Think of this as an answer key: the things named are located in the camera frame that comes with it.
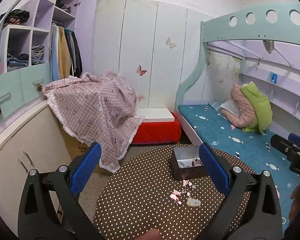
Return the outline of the operator left thumb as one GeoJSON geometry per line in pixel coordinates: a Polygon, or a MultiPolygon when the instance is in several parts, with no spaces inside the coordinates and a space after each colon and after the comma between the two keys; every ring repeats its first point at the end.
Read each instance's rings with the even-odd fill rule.
{"type": "Polygon", "coordinates": [[[158,229],[148,230],[146,233],[136,238],[136,240],[161,240],[161,239],[162,237],[158,229]]]}

